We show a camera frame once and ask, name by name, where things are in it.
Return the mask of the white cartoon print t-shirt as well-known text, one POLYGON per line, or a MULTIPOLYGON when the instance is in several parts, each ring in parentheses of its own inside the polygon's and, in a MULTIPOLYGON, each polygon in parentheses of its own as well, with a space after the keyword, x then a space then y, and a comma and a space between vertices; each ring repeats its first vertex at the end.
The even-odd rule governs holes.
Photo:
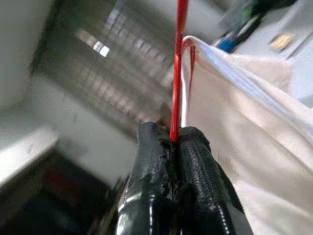
POLYGON ((184 38, 182 126, 199 128, 254 235, 313 235, 313 109, 288 94, 291 65, 184 38))

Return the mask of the red clothes hanger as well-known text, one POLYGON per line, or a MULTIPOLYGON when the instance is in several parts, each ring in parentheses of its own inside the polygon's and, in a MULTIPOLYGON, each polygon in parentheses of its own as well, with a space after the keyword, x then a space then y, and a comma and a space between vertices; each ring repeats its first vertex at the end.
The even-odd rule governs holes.
POLYGON ((170 139, 172 142, 179 140, 180 125, 180 91, 181 91, 181 65, 182 53, 186 48, 190 48, 190 76, 193 76, 195 65, 195 46, 188 39, 184 39, 185 25, 187 21, 189 0, 177 0, 177 17, 176 17, 176 41, 174 53, 174 76, 173 76, 173 95, 172 95, 172 116, 170 127, 170 139))

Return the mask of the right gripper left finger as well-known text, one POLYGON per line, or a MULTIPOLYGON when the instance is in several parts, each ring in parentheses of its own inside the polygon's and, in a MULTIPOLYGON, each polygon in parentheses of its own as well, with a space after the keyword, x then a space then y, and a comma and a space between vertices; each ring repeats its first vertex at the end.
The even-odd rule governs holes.
POLYGON ((173 145, 155 122, 139 125, 137 154, 118 208, 117 235, 179 235, 173 145))

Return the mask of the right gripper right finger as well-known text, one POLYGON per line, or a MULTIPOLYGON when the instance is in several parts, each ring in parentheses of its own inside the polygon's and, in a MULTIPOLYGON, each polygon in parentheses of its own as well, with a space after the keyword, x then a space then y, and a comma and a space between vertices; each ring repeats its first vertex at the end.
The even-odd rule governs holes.
POLYGON ((183 231, 190 235, 253 235, 234 186, 196 127, 179 131, 179 163, 189 196, 183 231))

